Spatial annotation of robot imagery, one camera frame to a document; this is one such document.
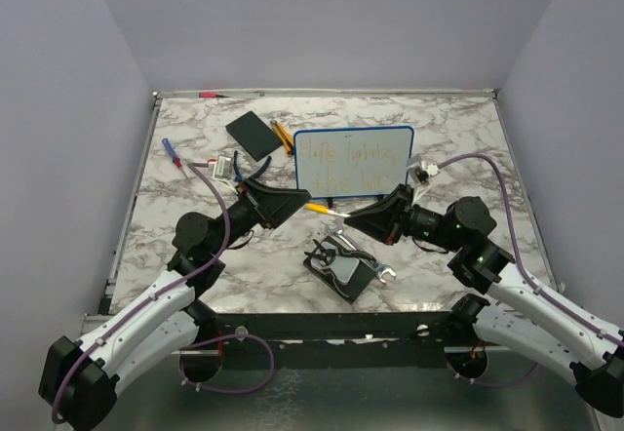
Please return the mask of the blue red screwdriver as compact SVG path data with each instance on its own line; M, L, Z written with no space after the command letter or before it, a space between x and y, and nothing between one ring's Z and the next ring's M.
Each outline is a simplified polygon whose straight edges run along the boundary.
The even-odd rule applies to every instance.
M185 172L183 165L182 165L182 161L179 157L179 155L176 153L175 148L172 146L171 142L167 139L167 138L163 138L162 139L162 144L171 160L171 162L175 165L175 167L181 172L181 174L185 177L188 178L187 173Z

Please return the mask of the yellow marker cap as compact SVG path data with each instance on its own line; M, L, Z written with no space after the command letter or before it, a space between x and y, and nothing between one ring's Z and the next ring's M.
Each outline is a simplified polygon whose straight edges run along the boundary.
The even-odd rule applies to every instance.
M318 213L318 214L326 214L329 209L322 206L322 205L318 205L318 204L312 204L309 203L305 206L305 209L310 211L310 212L314 212L314 213Z

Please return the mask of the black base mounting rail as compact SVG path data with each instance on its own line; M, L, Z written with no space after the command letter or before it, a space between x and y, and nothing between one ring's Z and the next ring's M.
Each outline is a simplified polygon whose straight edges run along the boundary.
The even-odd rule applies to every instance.
M447 353L478 344L474 329L448 311L394 313L217 314L204 320L200 338L249 333L215 346L176 353L191 375L223 370L260 371L274 357L277 369L442 368Z

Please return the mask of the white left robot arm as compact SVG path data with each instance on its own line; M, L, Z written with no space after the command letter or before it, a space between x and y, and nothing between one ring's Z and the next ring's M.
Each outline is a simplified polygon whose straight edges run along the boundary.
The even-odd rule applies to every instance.
M212 310L200 296L218 279L221 255L259 225L275 229L307 204L301 189L280 189L247 178L221 214L183 215L175 227L175 253L157 278L115 316L78 339L62 336L48 349L38 393L55 424L92 430L121 392L177 349L209 345Z

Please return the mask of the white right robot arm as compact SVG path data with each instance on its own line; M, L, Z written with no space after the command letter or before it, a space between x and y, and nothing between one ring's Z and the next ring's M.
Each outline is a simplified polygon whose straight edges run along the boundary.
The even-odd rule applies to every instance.
M412 194L400 184L344 222L385 245L410 237L452 253L452 275L477 291L448 319L455 342L479 338L505 346L571 383L597 411L622 417L622 329L541 283L493 243L496 222L480 198L463 197L438 214L415 204Z

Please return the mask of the black flat box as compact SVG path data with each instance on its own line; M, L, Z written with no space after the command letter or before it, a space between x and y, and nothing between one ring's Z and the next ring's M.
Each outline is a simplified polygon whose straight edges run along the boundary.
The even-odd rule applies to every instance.
M252 111L228 123L225 129L257 162L282 146L278 136Z

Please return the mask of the blue framed whiteboard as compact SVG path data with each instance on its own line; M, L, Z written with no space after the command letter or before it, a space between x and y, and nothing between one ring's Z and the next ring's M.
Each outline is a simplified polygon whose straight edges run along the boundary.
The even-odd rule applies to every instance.
M408 180L414 137L409 125L298 131L297 187L322 200L386 195Z

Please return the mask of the red marker on rail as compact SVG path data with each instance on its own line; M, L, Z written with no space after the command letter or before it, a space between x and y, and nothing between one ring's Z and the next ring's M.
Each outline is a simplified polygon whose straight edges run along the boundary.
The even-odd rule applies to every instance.
M229 96L214 92L200 92L198 98L229 98Z

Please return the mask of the yellow pencil behind whiteboard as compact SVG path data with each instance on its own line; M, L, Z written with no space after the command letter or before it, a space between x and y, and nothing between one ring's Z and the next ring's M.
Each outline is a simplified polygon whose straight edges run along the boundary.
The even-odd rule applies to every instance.
M287 155L292 157L294 154L294 143L292 136L287 132L284 126L276 120L271 120L270 126L285 147Z

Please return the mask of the yellow capped white marker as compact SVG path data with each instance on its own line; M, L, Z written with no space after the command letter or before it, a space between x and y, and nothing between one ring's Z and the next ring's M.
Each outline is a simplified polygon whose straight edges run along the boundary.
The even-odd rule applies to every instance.
M350 214L337 212L335 210L332 210L332 209L329 209L329 208L325 208L325 207L320 207L319 209L314 210L313 212L316 212L316 213L321 214L321 215L328 215L328 216L333 216L333 217L338 217L338 218L348 218L348 217L350 217Z

